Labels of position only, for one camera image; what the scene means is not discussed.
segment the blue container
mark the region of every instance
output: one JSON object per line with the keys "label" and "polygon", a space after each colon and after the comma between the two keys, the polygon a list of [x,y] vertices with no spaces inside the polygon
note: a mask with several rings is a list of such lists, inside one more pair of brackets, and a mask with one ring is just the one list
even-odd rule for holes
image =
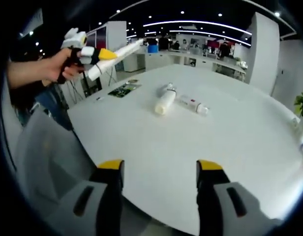
{"label": "blue container", "polygon": [[158,45],[149,45],[147,51],[148,53],[158,53]]}

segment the human arm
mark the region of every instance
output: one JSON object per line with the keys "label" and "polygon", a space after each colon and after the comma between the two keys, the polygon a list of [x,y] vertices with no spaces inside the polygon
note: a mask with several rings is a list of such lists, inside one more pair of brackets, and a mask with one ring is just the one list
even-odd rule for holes
{"label": "human arm", "polygon": [[[61,72],[61,67],[71,50],[64,48],[51,58],[29,62],[10,62],[7,66],[7,79],[11,89],[33,83],[35,81],[56,82]],[[82,67],[71,65],[63,71],[63,76],[70,80],[83,70]]]}

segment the human hand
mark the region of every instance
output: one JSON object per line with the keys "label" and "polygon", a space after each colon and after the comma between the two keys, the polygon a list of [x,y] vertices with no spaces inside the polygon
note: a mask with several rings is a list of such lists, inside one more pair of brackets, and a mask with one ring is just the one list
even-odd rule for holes
{"label": "human hand", "polygon": [[[64,62],[71,56],[71,49],[63,48],[53,57],[44,59],[41,62],[45,63],[45,79],[51,82],[56,82],[59,78],[62,65]],[[83,67],[77,66],[75,64],[71,65],[70,67],[65,67],[62,75],[67,79],[71,80],[76,76],[79,72],[84,70]]]}

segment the ceiling light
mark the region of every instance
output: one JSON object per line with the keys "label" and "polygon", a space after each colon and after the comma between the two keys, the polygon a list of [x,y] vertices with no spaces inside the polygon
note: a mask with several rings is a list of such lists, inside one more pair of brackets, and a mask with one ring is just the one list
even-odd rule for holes
{"label": "ceiling light", "polygon": [[132,38],[132,37],[136,37],[136,36],[137,36],[137,35],[134,34],[134,35],[128,36],[128,37],[126,37],[126,38]]}
{"label": "ceiling light", "polygon": [[195,24],[208,24],[208,25],[214,25],[214,26],[223,26],[223,27],[226,27],[229,29],[238,30],[238,31],[246,33],[248,35],[252,35],[252,33],[248,32],[248,31],[245,31],[245,30],[233,27],[233,26],[228,26],[228,25],[215,23],[215,22],[208,22],[208,21],[162,21],[162,22],[146,24],[146,25],[143,25],[143,27],[156,26],[156,25],[161,25],[161,24],[171,24],[171,23],[195,23]]}
{"label": "ceiling light", "polygon": [[228,36],[224,36],[224,35],[221,35],[221,34],[216,34],[216,33],[207,33],[207,32],[202,32],[202,31],[192,31],[192,30],[170,30],[170,32],[186,32],[186,33],[201,33],[201,34],[209,34],[209,35],[214,35],[214,36],[218,36],[218,37],[221,37],[221,38],[228,38],[230,40],[234,40],[234,41],[237,41],[239,43],[243,43],[247,46],[251,46],[251,44],[248,44],[246,42],[243,42],[241,40],[238,40],[238,39],[235,39],[235,38],[231,38],[231,37],[228,37]]}
{"label": "ceiling light", "polygon": [[156,33],[156,31],[153,31],[153,32],[146,32],[145,34],[152,34],[152,33]]}

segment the black ceiling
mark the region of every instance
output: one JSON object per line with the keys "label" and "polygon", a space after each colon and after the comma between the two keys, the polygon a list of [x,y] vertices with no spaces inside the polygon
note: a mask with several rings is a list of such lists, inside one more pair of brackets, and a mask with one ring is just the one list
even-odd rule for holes
{"label": "black ceiling", "polygon": [[[192,0],[183,2],[145,0],[136,6],[116,14],[117,10],[123,10],[136,2],[139,2],[139,0],[87,0],[87,3],[91,7],[87,11],[82,12],[80,16],[77,17],[77,20],[74,21],[73,25],[67,24],[65,30],[71,26],[75,26],[79,27],[80,30],[89,31],[97,28],[99,26],[98,22],[104,24],[109,20],[131,22],[131,25],[127,25],[127,28],[130,29],[128,35],[132,35],[136,32],[136,34],[141,37],[144,36],[144,33],[147,32],[147,30],[169,33],[169,30],[179,30],[179,26],[192,25],[178,23],[143,27],[144,24],[173,20],[208,21],[247,30],[251,24],[254,13],[257,11],[279,24],[281,36],[293,32],[276,17],[273,17],[268,12],[243,0]],[[289,19],[287,12],[277,3],[277,0],[254,0],[254,2],[264,6],[270,11],[279,11],[281,13],[281,18],[286,21]],[[27,35],[20,40],[19,43],[21,45],[17,45],[16,50],[18,56],[24,57],[25,52],[30,52],[27,53],[27,55],[31,55],[31,51],[38,52],[42,48],[46,53],[46,56],[48,56],[53,54],[55,48],[61,43],[63,35],[59,35],[57,40],[52,39],[56,32],[60,32],[56,30],[57,27],[63,25],[58,19],[49,21],[49,19],[55,17],[54,9],[43,8],[42,12],[44,22],[51,22],[51,24],[48,24],[48,26],[46,26],[47,24],[42,25],[34,31],[34,35]],[[236,39],[240,39],[243,34],[240,31],[220,26],[206,24],[195,24],[195,26],[199,31],[210,33],[223,34],[222,32],[225,31],[226,36]],[[35,46],[36,41],[39,41],[38,47]]]}

